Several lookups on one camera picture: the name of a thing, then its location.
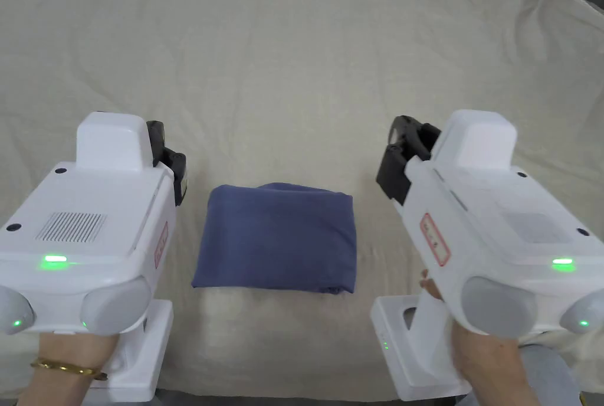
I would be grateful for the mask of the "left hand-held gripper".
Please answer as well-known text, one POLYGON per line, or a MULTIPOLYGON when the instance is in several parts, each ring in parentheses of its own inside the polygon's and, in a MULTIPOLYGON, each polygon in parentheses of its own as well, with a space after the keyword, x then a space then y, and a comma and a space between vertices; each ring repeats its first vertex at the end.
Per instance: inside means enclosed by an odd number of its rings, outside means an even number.
POLYGON ((186 156, 163 123, 92 112, 76 159, 56 164, 1 228, 1 333, 119 335, 87 402, 153 402, 173 325, 155 298, 186 156))

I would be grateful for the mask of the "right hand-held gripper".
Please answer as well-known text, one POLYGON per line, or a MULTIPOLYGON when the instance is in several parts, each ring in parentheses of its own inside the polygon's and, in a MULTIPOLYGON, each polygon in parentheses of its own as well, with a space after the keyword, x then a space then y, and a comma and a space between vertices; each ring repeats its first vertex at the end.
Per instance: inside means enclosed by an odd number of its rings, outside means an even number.
POLYGON ((511 163, 502 115, 453 112, 443 129, 397 117, 377 174, 441 300, 378 297, 370 316, 398 397, 467 394, 451 324, 520 340, 603 323, 603 243, 511 163))

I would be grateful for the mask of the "person's left hand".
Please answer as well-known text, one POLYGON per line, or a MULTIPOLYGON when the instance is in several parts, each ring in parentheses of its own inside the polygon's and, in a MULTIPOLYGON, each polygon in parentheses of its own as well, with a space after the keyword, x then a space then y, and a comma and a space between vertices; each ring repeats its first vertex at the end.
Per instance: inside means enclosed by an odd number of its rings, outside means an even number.
POLYGON ((101 336, 92 333, 42 333, 38 357, 43 361, 99 370, 114 355, 119 337, 120 335, 101 336))

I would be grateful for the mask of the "person's right hand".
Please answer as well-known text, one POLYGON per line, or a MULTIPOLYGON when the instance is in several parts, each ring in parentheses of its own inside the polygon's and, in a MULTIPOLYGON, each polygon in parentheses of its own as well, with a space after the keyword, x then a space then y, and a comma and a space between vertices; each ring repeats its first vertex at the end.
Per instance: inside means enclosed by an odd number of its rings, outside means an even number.
POLYGON ((455 369, 473 387, 526 381, 518 342, 480 335, 456 320, 451 324, 452 360, 455 369))

